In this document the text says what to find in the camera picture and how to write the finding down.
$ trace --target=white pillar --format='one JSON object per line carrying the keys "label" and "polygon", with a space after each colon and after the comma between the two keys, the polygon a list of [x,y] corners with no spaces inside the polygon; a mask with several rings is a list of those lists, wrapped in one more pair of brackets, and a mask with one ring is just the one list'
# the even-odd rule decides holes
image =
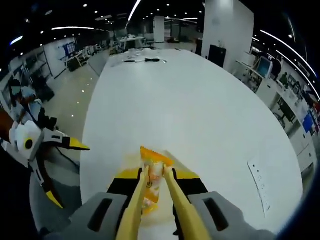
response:
{"label": "white pillar", "polygon": [[236,60],[250,52],[254,13],[238,0],[205,0],[201,55],[209,57],[210,45],[226,49],[223,68],[232,72]]}
{"label": "white pillar", "polygon": [[153,19],[154,46],[163,49],[165,47],[165,17],[155,16]]}

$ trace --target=black ceiling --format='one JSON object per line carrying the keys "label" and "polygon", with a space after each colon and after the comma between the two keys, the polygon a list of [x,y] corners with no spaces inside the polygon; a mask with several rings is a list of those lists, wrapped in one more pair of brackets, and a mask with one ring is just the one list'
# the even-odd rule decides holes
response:
{"label": "black ceiling", "polygon": [[[316,19],[317,8],[310,5],[311,1],[308,4],[306,4],[306,1],[303,1],[303,3],[297,1],[295,3],[288,0],[240,1],[254,13],[254,34],[257,35],[260,43],[265,43],[265,46],[261,47],[270,48],[270,52],[275,52],[278,49],[292,59],[296,57],[288,48],[277,44],[274,39],[260,32],[260,30],[265,30],[293,47],[304,58],[306,57],[307,49],[308,63],[317,73],[320,73],[319,60],[317,58],[320,53],[317,47],[318,39],[315,37],[315,30],[313,30],[313,25],[318,23]],[[135,3],[136,0],[7,1],[5,6],[0,9],[0,23],[2,26],[0,68],[7,65],[13,57],[18,56],[21,52],[27,53],[34,48],[38,48],[40,44],[54,41],[54,38],[58,40],[64,38],[64,36],[71,37],[73,34],[92,33],[91,30],[51,30],[52,28],[74,26],[109,31],[113,27],[123,28]],[[143,21],[143,18],[147,20],[147,16],[148,19],[151,19],[151,13],[165,17],[174,17],[176,15],[177,18],[198,18],[198,25],[203,25],[205,7],[202,0],[142,0],[132,17],[130,25]],[[108,15],[112,15],[112,18],[108,19],[108,21],[113,22],[113,25],[105,20],[96,21],[96,18]],[[295,30],[295,42],[288,37],[292,33],[288,17]],[[23,39],[10,46],[10,42],[19,36],[23,36]]]}

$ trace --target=office room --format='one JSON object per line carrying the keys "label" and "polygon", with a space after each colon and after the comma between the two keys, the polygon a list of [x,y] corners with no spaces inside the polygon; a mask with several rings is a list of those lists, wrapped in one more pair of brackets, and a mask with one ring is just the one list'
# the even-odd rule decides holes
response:
{"label": "office room", "polygon": [[5,229],[32,239],[304,236],[320,200],[314,9],[7,2]]}

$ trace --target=snack package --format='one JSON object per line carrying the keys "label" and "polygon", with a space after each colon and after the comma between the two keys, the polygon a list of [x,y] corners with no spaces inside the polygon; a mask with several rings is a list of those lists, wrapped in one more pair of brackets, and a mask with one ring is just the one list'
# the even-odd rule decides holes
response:
{"label": "snack package", "polygon": [[149,182],[145,191],[142,214],[146,215],[157,209],[159,201],[160,185],[163,178],[164,164],[170,167],[173,161],[155,151],[140,148],[141,159],[145,166],[149,166]]}

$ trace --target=computer monitor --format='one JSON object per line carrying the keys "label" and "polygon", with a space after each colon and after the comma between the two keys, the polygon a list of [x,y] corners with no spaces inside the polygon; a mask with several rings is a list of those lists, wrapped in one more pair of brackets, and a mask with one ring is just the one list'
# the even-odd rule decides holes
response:
{"label": "computer monitor", "polygon": [[256,68],[256,71],[264,78],[268,79],[270,77],[271,69],[273,63],[266,57],[260,57],[259,64]]}

